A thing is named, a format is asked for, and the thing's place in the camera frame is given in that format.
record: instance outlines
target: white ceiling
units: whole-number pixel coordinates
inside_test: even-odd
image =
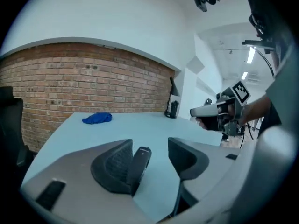
[[[251,64],[247,64],[249,47],[242,46],[245,40],[258,40],[256,31],[249,22],[222,26],[200,34],[213,51],[224,80],[241,79],[248,72],[245,82],[267,87],[272,81],[270,69],[262,57],[255,53]],[[270,55],[259,49],[270,62]]]

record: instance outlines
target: black chair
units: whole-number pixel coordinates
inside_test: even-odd
[[[23,100],[14,98],[12,87],[0,87],[0,146],[17,188],[34,158],[24,145],[21,131]]]

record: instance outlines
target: person's arm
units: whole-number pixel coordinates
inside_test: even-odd
[[[239,119],[239,124],[245,125],[247,122],[264,117],[270,109],[271,100],[264,95],[258,100],[244,107],[243,115]]]

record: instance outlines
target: brick wall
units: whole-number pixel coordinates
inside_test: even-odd
[[[143,56],[86,43],[55,43],[0,61],[0,86],[24,101],[22,134],[38,151],[73,112],[161,112],[174,71]]]

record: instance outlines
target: white wall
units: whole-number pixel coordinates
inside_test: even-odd
[[[1,48],[52,38],[93,38],[132,48],[176,70],[187,62],[185,17],[172,0],[31,0]]]
[[[212,100],[212,103],[216,102],[216,96],[212,96],[203,91],[202,89],[196,87],[194,89],[194,99],[192,108],[203,106],[207,98],[210,98]]]
[[[174,82],[180,92],[180,97],[172,97],[179,102],[178,116],[184,119],[190,119],[190,109],[193,106],[194,90],[196,88],[197,74],[185,68],[177,74]]]
[[[198,77],[217,94],[222,90],[222,77],[215,57],[205,41],[198,36],[195,36],[194,39],[196,56],[205,66]]]
[[[266,94],[266,91],[258,88],[258,87],[252,87],[252,86],[247,86],[247,89],[249,91],[249,93],[251,94],[251,97],[248,99],[247,103],[251,103],[253,101],[256,101],[257,99],[259,99],[260,97],[262,97],[263,95]]]

